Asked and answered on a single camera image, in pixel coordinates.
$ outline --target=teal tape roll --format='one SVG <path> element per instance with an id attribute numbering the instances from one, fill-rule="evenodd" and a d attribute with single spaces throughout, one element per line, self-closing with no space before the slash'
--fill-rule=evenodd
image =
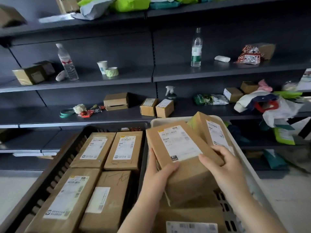
<path id="1" fill-rule="evenodd" d="M 75 111 L 74 111 L 72 108 L 70 108 L 70 109 L 64 109 L 64 110 L 61 110 L 61 111 L 60 111 L 59 116 L 60 116 L 61 118 L 67 118 L 67 117 L 71 116 L 71 115 L 74 114 L 74 113 L 75 113 Z"/>

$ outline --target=paper cup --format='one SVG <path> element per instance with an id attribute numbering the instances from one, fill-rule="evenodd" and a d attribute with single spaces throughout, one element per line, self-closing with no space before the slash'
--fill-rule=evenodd
<path id="1" fill-rule="evenodd" d="M 102 74 L 106 74 L 106 69 L 108 68 L 108 61 L 99 61 L 97 62 L 99 69 Z"/>
<path id="2" fill-rule="evenodd" d="M 107 77 L 114 77 L 119 75 L 119 71 L 117 67 L 111 67 L 106 69 L 106 75 Z"/>

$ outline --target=black plastic crate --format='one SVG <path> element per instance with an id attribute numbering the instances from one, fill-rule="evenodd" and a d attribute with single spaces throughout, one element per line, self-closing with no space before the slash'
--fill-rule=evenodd
<path id="1" fill-rule="evenodd" d="M 149 127 L 150 124 L 147 122 L 95 124 L 84 127 L 65 149 L 60 150 L 52 164 L 42 172 L 40 177 L 29 188 L 23 198 L 1 224 L 0 233 L 13 233 L 17 230 L 18 232 L 24 232 L 24 229 L 29 225 L 31 219 L 49 197 L 50 193 L 65 171 L 69 168 L 70 163 L 79 153 L 92 132 L 119 132 L 122 131 L 122 128 L 128 128 L 130 131 L 145 131 Z M 146 171 L 147 156 L 148 144 L 146 133 L 144 132 L 140 149 L 141 168 L 137 194 L 139 194 L 142 187 L 142 181 Z"/>

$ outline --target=spray nozzle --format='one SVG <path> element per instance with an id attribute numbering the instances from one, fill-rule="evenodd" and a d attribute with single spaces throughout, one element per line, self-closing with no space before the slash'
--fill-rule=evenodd
<path id="1" fill-rule="evenodd" d="M 174 93 L 174 88 L 173 86 L 166 86 L 166 94 L 165 96 L 167 96 L 169 93 Z"/>

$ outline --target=spray bottle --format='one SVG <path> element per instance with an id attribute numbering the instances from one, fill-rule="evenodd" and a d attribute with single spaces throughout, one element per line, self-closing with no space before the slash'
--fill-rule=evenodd
<path id="1" fill-rule="evenodd" d="M 169 100 L 173 100 L 174 104 L 177 102 L 177 95 L 174 93 L 174 88 L 173 86 L 166 86 L 166 98 Z"/>

